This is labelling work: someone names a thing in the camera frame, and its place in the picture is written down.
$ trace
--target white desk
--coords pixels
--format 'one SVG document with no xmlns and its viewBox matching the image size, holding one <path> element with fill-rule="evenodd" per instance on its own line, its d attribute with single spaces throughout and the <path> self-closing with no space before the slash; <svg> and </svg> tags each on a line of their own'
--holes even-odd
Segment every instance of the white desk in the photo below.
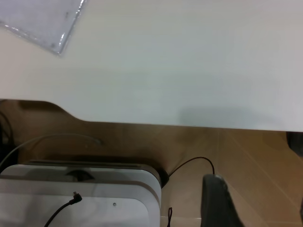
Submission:
<svg viewBox="0 0 303 227">
<path fill-rule="evenodd" d="M 0 98 L 101 122 L 303 131 L 303 1 L 89 0 L 62 57 L 0 31 Z"/>
</svg>

